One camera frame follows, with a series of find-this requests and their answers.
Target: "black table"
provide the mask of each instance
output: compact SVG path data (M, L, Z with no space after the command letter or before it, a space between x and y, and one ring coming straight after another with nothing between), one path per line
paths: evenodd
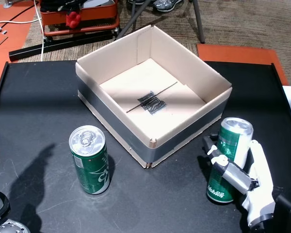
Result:
M10 64L0 94L0 191L10 218L32 233L239 233L238 202L206 197L201 136L155 168L143 169L77 97L74 61ZM249 120L274 185L291 186L291 113L272 66L209 63L233 84L223 117ZM106 135L111 184L101 195L79 186L68 138L81 125Z

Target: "person's foot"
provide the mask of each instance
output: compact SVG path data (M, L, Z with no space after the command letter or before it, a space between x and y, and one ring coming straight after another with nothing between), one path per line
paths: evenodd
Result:
M175 5L182 0L156 0L153 3L153 7L155 7L158 11L168 12L172 11Z
M146 0L135 0L136 5L142 5L145 1L146 1Z

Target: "black cable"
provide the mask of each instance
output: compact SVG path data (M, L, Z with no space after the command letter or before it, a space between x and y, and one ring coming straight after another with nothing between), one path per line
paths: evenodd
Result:
M32 5L32 6L28 7L28 8L26 8L25 10L23 10L23 11L20 12L20 13L18 13L18 14L17 14L16 16L14 16L13 18L11 18L9 21L12 21L13 19L15 19L16 17L20 16L22 13L28 11L29 9L31 9L31 8L33 8L33 7L34 7L34 5Z

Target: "green soda can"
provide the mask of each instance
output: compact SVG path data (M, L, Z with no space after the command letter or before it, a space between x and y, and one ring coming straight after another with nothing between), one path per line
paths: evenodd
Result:
M217 148L243 168L252 134L253 127L248 121L236 117L225 118L221 122ZM208 197L216 202L229 203L233 201L234 191L234 187L212 168L207 186Z
M69 146L83 190L89 194L105 191L110 183L107 147L103 132L85 125L72 132Z

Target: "cardboard box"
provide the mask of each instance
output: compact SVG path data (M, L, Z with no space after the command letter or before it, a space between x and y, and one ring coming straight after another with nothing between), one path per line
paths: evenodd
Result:
M78 59L76 72L80 99L144 168L217 121L232 90L155 26Z

